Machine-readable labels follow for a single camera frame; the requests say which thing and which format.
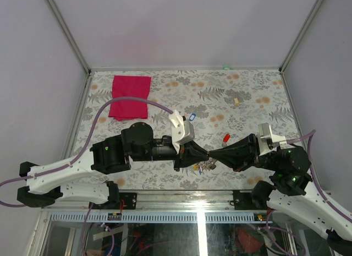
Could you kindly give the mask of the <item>grey keyring with yellow handle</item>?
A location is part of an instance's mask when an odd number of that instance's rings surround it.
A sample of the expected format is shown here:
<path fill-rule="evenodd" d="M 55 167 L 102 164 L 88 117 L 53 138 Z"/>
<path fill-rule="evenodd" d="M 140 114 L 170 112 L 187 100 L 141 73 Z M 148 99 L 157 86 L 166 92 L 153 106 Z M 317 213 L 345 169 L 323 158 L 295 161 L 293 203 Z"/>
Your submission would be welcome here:
<path fill-rule="evenodd" d="M 216 163 L 217 163 L 217 160 L 211 157 L 206 161 L 198 162 L 196 164 L 199 165 L 199 169 L 196 170 L 195 172 L 197 172 L 199 175 L 202 175 L 206 171 L 212 171 L 217 167 Z"/>

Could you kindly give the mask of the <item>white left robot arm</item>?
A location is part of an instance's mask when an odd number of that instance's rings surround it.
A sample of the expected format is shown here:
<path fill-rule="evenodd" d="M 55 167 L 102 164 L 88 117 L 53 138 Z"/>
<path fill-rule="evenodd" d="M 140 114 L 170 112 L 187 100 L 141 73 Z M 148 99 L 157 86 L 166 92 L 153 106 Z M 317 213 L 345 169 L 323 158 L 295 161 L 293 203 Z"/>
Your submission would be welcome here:
<path fill-rule="evenodd" d="M 26 185 L 18 189 L 16 199 L 31 208 L 57 201 L 85 201 L 93 209 L 116 209 L 122 200 L 116 183 L 81 184 L 77 180 L 128 171 L 132 161 L 172 161 L 179 171 L 208 160 L 208 152 L 192 140 L 192 125 L 184 124 L 186 138 L 181 141 L 168 135 L 155 139 L 150 125 L 137 122 L 120 135 L 93 144 L 77 160 L 68 158 L 44 166 L 23 162 L 19 174 Z"/>

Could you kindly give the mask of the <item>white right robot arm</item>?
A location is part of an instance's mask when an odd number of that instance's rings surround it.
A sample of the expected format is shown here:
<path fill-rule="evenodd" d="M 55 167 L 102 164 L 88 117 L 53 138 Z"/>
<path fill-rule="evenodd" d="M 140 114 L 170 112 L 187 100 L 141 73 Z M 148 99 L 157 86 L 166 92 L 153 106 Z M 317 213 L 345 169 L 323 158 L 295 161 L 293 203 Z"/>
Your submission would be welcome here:
<path fill-rule="evenodd" d="M 290 143 L 284 136 L 250 134 L 208 155 L 236 172 L 250 167 L 273 171 L 268 182 L 258 181 L 252 189 L 252 205 L 285 213 L 318 233 L 335 252 L 351 255 L 351 213 L 317 185 L 303 147 L 283 147 Z"/>

